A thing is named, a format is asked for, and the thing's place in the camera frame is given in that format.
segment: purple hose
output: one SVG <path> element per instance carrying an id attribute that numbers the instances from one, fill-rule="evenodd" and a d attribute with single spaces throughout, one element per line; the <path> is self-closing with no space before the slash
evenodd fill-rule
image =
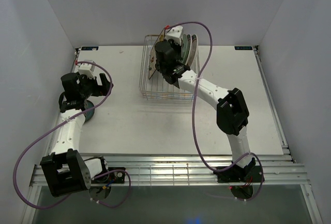
<path id="1" fill-rule="evenodd" d="M 97 203 L 99 203 L 99 204 L 101 204 L 103 206 L 109 207 L 109 208 L 117 208 L 117 207 L 121 206 L 126 201 L 126 199 L 129 197 L 129 195 L 131 193 L 131 177 L 130 177 L 129 173 L 127 171 L 125 171 L 125 170 L 117 169 L 117 170 L 108 171 L 108 172 L 106 172 L 104 174 L 101 174 L 101 175 L 96 176 L 94 179 L 98 179 L 100 177 L 106 176 L 106 175 L 108 175 L 110 173 L 114 173 L 114 172 L 121 172 L 121 173 L 127 174 L 128 178 L 129 178 L 129 190 L 128 190 L 127 194 L 125 195 L 125 197 L 118 204 L 115 204 L 115 205 L 108 205 L 105 202 L 101 202 L 101 201 L 98 201 L 96 199 L 93 199 Z"/>
<path id="2" fill-rule="evenodd" d="M 198 151 L 198 154 L 199 154 L 199 156 L 200 156 L 202 162 L 205 164 L 205 166 L 206 166 L 208 169 L 210 169 L 210 170 L 212 170 L 213 172 L 216 172 L 216 173 L 220 173 L 220 172 L 223 172 L 223 171 L 226 171 L 226 170 L 232 168 L 235 164 L 237 164 L 237 163 L 238 163 L 240 160 L 242 160 L 244 157 L 246 157 L 247 155 L 252 154 L 252 155 L 257 159 L 257 161 L 259 162 L 259 165 L 260 165 L 260 167 L 261 167 L 261 172 L 262 172 L 262 179 L 261 179 L 260 187 L 259 187 L 257 193 L 256 193 L 253 197 L 251 197 L 250 199 L 248 199 L 248 200 L 253 200 L 253 199 L 254 199 L 254 198 L 260 193 L 260 191 L 261 191 L 261 189 L 262 189 L 262 184 L 263 184 L 263 168 L 262 168 L 261 161 L 259 160 L 259 158 L 257 157 L 256 154 L 254 154 L 254 153 L 245 153 L 245 154 L 243 154 L 242 156 L 240 156 L 236 161 L 234 161 L 231 165 L 229 165 L 228 167 L 225 167 L 225 168 L 220 169 L 220 170 L 216 170 L 216 169 L 212 168 L 212 167 L 207 163 L 207 161 L 204 159 L 204 157 L 203 157 L 203 155 L 202 155 L 202 153 L 201 153 L 201 150 L 200 150 L 200 148 L 199 148 L 199 144 L 198 144 L 198 140 L 197 140 L 197 134 L 196 134 L 196 131 L 195 131 L 195 106 L 196 106 L 196 104 L 197 104 L 197 94 L 198 94 L 198 87 L 199 87 L 199 80 L 200 80 L 199 78 L 201 77 L 201 74 L 202 74 L 203 70 L 205 69 L 205 67 L 207 66 L 207 64 L 208 64 L 208 62 L 209 62 L 210 56 L 212 55 L 212 50 L 213 50 L 213 38 L 212 38 L 212 34 L 211 34 L 209 28 L 208 28 L 205 24 L 203 24 L 202 22 L 199 22 L 199 21 L 182 22 L 182 23 L 179 23 L 179 24 L 176 24 L 176 25 L 173 25 L 173 26 L 166 27 L 166 29 L 172 29 L 172 28 L 174 28 L 174 27 L 176 27 L 176 26 L 180 26 L 180 25 L 184 25 L 184 24 L 198 24 L 198 25 L 203 26 L 203 27 L 207 30 L 207 32 L 208 32 L 208 35 L 209 35 L 209 43 L 210 43 L 210 49 L 209 49 L 209 54 L 208 54 L 207 60 L 206 60 L 206 62 L 203 64 L 203 66 L 202 66 L 200 72 L 198 73 L 197 82 L 196 82 L 196 84 L 195 84 L 195 88 L 194 88 L 193 106 L 192 106 L 192 131 L 193 131 L 193 138 L 194 138 L 195 147 L 196 147 L 196 149 L 197 149 L 197 151 Z"/>
<path id="3" fill-rule="evenodd" d="M 110 79 L 110 88 L 109 88 L 109 91 L 107 92 L 106 96 L 103 98 L 103 100 L 99 103 L 99 104 L 96 104 L 95 106 L 93 106 L 92 108 L 90 109 L 86 109 L 78 114 L 75 114 L 73 116 L 71 116 L 70 118 L 68 118 L 68 120 L 72 120 L 74 118 L 76 118 L 77 116 L 81 115 L 81 114 L 84 114 L 84 113 L 87 113 L 88 111 L 90 110 L 93 110 L 97 107 L 99 107 L 101 104 L 104 103 L 104 101 L 106 101 L 106 99 L 109 97 L 111 91 L 112 91 L 112 87 L 113 87 L 113 80 L 112 80 L 112 77 L 110 76 L 110 74 L 108 73 L 108 71 L 106 71 L 106 69 L 104 69 L 103 67 L 101 67 L 100 65 L 97 65 L 95 63 L 92 63 L 92 62 L 88 62 L 88 61 L 80 61 L 80 62 L 77 62 L 77 64 L 90 64 L 90 65 L 94 65 L 98 68 L 100 68 L 101 70 L 103 70 L 109 77 Z M 64 124 L 66 124 L 67 121 L 64 121 L 60 124 L 58 124 L 56 127 L 54 127 L 53 129 L 49 130 L 48 132 L 46 132 L 44 135 L 40 136 L 38 139 L 36 139 L 34 142 L 32 142 L 22 153 L 21 155 L 19 156 L 19 158 L 17 159 L 16 163 L 15 163 L 15 166 L 14 166 L 14 171 L 13 171 L 13 175 L 12 175 L 12 182 L 13 182 L 13 185 L 14 185 L 14 189 L 17 193 L 17 195 L 19 196 L 19 198 L 21 198 L 21 200 L 27 204 L 28 206 L 30 207 L 33 207 L 33 208 L 36 208 L 38 210 L 47 210 L 49 208 L 52 208 L 52 207 L 55 207 L 57 205 L 59 205 L 60 203 L 62 203 L 64 200 L 66 200 L 70 195 L 67 195 L 65 196 L 64 198 L 62 198 L 61 200 L 59 200 L 58 202 L 52 204 L 52 205 L 49 205 L 49 206 L 37 206 L 37 205 L 34 205 L 33 203 L 29 202 L 23 195 L 22 193 L 20 192 L 20 189 L 18 188 L 18 185 L 17 185 L 17 169 L 18 169 L 18 166 L 23 158 L 23 156 L 27 153 L 27 151 L 32 147 L 34 146 L 35 144 L 37 144 L 40 140 L 42 140 L 43 138 L 45 138 L 47 135 L 51 134 L 52 132 L 54 132 L 55 130 L 59 129 L 60 127 L 62 127 Z"/>

